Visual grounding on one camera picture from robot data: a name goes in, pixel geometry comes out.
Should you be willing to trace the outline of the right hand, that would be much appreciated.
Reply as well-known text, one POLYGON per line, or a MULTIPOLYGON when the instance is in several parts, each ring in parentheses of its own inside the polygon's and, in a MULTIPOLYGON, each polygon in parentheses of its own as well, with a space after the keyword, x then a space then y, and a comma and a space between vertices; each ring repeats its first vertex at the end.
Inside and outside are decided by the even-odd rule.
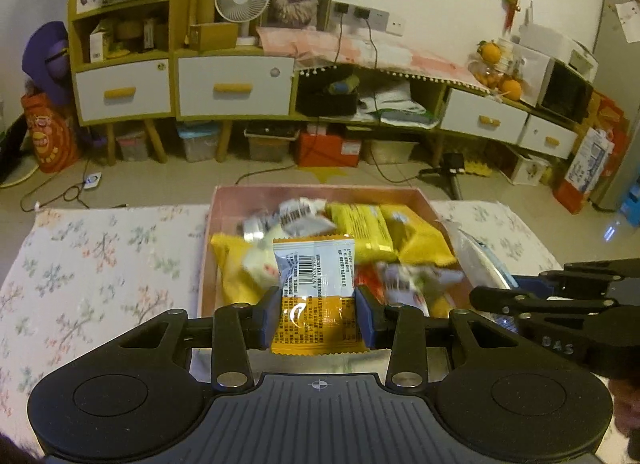
POLYGON ((639 461, 639 380, 611 380, 608 389, 614 400, 614 424, 628 439, 628 455, 639 461))

